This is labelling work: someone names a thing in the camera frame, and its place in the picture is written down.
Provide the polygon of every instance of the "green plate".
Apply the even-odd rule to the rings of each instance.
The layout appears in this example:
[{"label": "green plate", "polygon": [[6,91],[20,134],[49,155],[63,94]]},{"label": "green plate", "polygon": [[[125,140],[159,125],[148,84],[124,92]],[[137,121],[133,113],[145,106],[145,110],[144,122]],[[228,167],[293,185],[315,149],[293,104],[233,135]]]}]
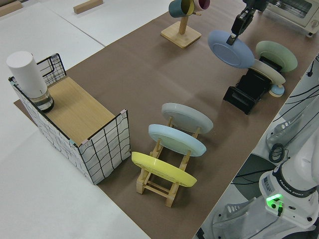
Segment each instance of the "green plate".
[{"label": "green plate", "polygon": [[292,71],[298,66],[295,55],[283,45],[274,41],[261,41],[256,45],[256,53],[282,67],[282,72]]}]

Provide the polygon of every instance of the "white plate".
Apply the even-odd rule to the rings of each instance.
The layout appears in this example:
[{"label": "white plate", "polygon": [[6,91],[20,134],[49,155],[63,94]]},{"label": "white plate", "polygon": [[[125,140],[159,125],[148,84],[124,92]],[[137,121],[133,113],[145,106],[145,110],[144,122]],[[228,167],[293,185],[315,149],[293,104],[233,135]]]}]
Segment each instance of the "white plate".
[{"label": "white plate", "polygon": [[208,133],[213,128],[213,122],[203,113],[181,104],[166,103],[162,105],[161,113],[165,119],[172,117],[172,124],[180,129],[195,133]]},{"label": "white plate", "polygon": [[151,124],[149,126],[149,135],[156,142],[160,139],[160,145],[165,148],[183,155],[187,155],[190,150],[190,156],[201,156],[206,151],[205,145],[198,139],[176,128],[161,124]]},{"label": "white plate", "polygon": [[286,82],[285,78],[278,71],[257,59],[255,59],[255,64],[250,69],[266,76],[274,85],[282,85]]}]

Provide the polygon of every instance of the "wooden shelf board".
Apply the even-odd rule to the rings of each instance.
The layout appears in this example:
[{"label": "wooden shelf board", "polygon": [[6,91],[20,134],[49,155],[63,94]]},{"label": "wooden shelf board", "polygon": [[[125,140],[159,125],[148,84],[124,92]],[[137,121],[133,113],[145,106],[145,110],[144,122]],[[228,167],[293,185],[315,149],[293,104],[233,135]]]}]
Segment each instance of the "wooden shelf board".
[{"label": "wooden shelf board", "polygon": [[54,107],[46,115],[77,145],[115,117],[70,77],[51,85],[49,92]]}]

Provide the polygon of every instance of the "wire mesh basket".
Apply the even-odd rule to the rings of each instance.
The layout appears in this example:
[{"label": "wire mesh basket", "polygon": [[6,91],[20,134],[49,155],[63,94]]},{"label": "wire mesh basket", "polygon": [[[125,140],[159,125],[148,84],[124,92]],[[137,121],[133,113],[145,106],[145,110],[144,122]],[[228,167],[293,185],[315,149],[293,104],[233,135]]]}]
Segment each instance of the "wire mesh basket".
[{"label": "wire mesh basket", "polygon": [[[40,62],[38,67],[49,87],[66,76],[59,54]],[[94,185],[108,177],[130,153],[128,111],[123,110],[80,145],[70,139],[23,93],[14,77],[9,81],[42,134]]]}]

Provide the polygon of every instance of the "wooden board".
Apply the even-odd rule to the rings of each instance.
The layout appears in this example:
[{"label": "wooden board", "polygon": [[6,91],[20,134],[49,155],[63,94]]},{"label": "wooden board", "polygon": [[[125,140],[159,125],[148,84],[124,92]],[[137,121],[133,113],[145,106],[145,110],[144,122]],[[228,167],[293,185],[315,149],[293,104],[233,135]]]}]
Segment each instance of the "wooden board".
[{"label": "wooden board", "polygon": [[96,6],[99,6],[101,4],[103,4],[103,0],[89,0],[89,1],[86,1],[82,4],[80,4],[80,5],[73,7],[73,10],[76,14],[79,14],[79,13],[85,12],[89,9],[92,9]]},{"label": "wooden board", "polygon": [[181,48],[186,48],[201,37],[198,31],[187,26],[183,35],[179,34],[180,21],[161,31],[161,35]]},{"label": "wooden board", "polygon": [[19,1],[14,1],[12,3],[4,5],[4,6],[0,7],[0,17],[7,15],[13,11],[18,10],[18,9],[21,9],[21,8],[22,8],[22,4]]},{"label": "wooden board", "polygon": [[46,115],[77,145],[115,116],[70,77],[49,87],[54,107]]}]

